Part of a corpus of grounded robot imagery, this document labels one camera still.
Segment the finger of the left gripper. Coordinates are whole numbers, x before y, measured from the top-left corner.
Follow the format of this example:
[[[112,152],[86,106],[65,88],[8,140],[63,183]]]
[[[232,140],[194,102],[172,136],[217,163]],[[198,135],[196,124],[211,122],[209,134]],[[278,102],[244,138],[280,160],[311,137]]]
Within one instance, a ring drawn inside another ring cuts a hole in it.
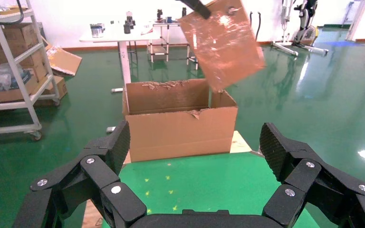
[[[178,0],[192,9],[194,12],[200,14],[204,19],[211,16],[211,11],[200,0]]]

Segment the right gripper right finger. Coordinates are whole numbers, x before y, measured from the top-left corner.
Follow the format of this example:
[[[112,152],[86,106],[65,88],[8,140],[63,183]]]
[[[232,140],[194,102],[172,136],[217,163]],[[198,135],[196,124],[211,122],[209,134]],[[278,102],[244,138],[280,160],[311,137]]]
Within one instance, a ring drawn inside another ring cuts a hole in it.
[[[262,215],[291,228],[312,204],[339,228],[365,228],[365,182],[324,162],[304,142],[283,136],[264,123],[259,148],[280,186]]]

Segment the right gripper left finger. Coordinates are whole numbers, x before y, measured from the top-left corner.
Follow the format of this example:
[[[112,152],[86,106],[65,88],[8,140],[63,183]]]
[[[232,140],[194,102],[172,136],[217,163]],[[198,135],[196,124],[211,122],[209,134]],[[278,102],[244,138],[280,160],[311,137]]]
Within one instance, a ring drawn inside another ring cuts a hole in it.
[[[112,228],[129,228],[146,215],[146,206],[121,182],[130,148],[130,128],[91,140],[72,161],[36,178],[13,223],[15,228],[62,228],[65,219],[91,200]]]

